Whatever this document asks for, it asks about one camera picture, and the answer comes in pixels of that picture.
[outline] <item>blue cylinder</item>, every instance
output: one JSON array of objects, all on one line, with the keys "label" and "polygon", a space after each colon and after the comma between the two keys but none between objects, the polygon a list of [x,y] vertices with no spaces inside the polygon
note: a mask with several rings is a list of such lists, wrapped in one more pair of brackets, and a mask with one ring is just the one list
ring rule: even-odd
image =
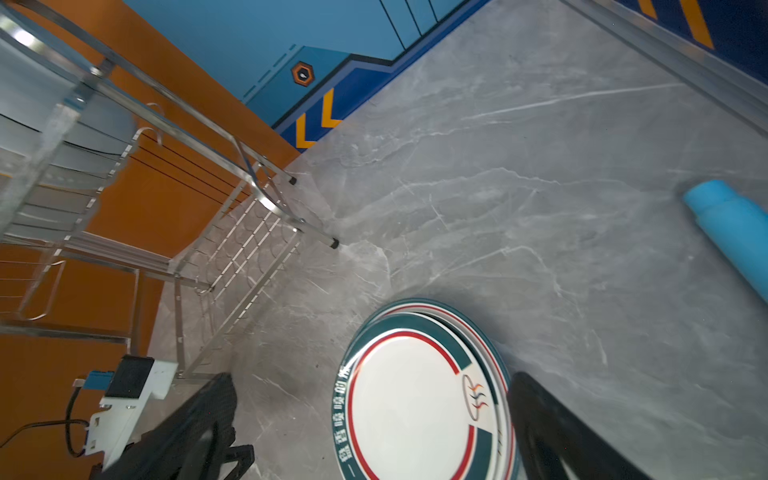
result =
[{"label": "blue cylinder", "polygon": [[721,180],[697,185],[683,196],[696,222],[768,302],[768,215]]}]

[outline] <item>stainless steel rack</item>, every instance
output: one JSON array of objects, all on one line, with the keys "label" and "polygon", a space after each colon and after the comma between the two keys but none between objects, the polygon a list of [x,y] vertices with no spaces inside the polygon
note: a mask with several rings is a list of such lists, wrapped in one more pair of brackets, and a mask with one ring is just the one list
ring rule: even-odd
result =
[{"label": "stainless steel rack", "polygon": [[[178,378],[207,378],[205,375],[195,373],[196,368],[217,346],[223,335],[244,317],[253,301],[281,270],[286,260],[295,254],[302,236],[307,234],[331,248],[337,248],[339,241],[292,212],[278,190],[275,180],[279,178],[283,183],[294,185],[295,177],[279,169],[255,149],[205,117],[107,45],[38,0],[19,0],[14,3],[54,22],[99,52],[104,56],[99,65],[87,63],[50,32],[21,15],[16,9],[9,8],[8,3],[6,0],[0,2],[0,41],[8,42],[40,65],[66,74],[70,78],[76,78],[77,81],[69,94],[62,98],[51,112],[45,128],[40,133],[34,152],[25,159],[20,169],[0,192],[2,241],[34,247],[42,252],[40,261],[28,264],[35,270],[32,277],[12,279],[25,281],[28,285],[20,307],[11,312],[11,315],[4,315],[0,319],[0,333],[123,343],[127,345],[130,352],[135,353],[137,351],[135,337],[141,310],[141,287],[143,278],[150,276],[174,285]],[[236,161],[215,151],[169,121],[162,113],[158,113],[116,87],[108,80],[110,73],[116,67],[124,69],[151,86],[200,123],[228,140],[233,146]],[[51,165],[51,159],[64,143],[65,137],[77,124],[84,109],[98,95],[112,100],[148,122],[156,132],[162,132],[178,140],[240,179],[239,184],[210,219],[203,233],[187,249],[174,268],[168,266],[167,258],[111,240],[89,236],[77,229],[68,233],[63,240],[55,242],[24,238],[23,235],[10,231],[33,190],[39,187],[45,171]],[[140,133],[141,131],[138,131],[134,135],[133,141],[127,145],[118,161],[123,161],[130,154]],[[237,196],[246,189],[251,192],[250,197],[243,202],[244,205],[231,209]],[[118,333],[45,325],[39,320],[45,316],[47,310],[32,318],[24,315],[24,307],[31,295],[39,288],[42,279],[46,275],[58,275],[60,278],[67,258],[98,263],[131,272],[136,276],[131,331]],[[194,276],[184,276],[182,273],[187,270],[197,270],[197,273]],[[58,280],[55,281],[50,293],[48,308],[54,299],[57,285]],[[207,305],[204,315],[210,317],[212,325],[217,323],[207,343],[189,363],[186,361],[184,350],[184,318],[180,301],[182,286],[191,286],[195,289],[200,296],[201,304]],[[241,293],[243,288],[245,293],[239,295],[234,302],[234,307],[230,308],[233,303],[233,293]],[[223,321],[215,322],[214,317],[217,313],[221,313],[222,309],[229,311],[223,312]]]}]

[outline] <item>yellow stripe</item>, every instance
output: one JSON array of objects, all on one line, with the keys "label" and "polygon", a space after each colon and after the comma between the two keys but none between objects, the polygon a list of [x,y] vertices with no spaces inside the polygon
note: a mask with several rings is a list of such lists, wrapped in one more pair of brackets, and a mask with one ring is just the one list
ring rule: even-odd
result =
[{"label": "yellow stripe", "polygon": [[324,128],[336,128],[341,124],[341,120],[333,120],[331,118],[331,112],[333,112],[333,89],[328,90],[328,93],[323,95],[323,121],[320,124]]},{"label": "yellow stripe", "polygon": [[715,46],[712,44],[710,30],[704,21],[699,2],[697,0],[680,0],[680,6],[683,7],[685,19],[688,20],[688,27],[690,27],[690,33],[694,36],[694,40],[714,50]]},{"label": "yellow stripe", "polygon": [[658,20],[659,17],[656,15],[656,9],[654,8],[654,4],[651,0],[638,0],[640,3],[640,10],[645,14],[651,17],[653,20]]},{"label": "yellow stripe", "polygon": [[296,119],[296,148],[309,148],[312,147],[315,142],[307,141],[304,139],[306,135],[306,114],[301,114],[301,117]]}]

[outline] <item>blue wall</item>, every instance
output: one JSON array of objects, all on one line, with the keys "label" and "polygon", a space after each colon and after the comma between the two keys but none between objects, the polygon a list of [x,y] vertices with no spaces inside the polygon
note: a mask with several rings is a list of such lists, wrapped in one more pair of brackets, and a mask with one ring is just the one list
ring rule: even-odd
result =
[{"label": "blue wall", "polygon": [[[487,1],[125,0],[299,149]],[[312,68],[308,85],[294,79],[299,62]]]}]

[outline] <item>stack of plates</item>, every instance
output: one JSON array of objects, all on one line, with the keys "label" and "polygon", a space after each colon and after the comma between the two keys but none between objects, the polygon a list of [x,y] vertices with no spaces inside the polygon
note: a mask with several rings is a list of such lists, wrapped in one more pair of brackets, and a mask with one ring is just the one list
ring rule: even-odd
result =
[{"label": "stack of plates", "polygon": [[375,312],[346,351],[332,406],[346,480],[508,480],[509,374],[465,316],[424,299]]}]

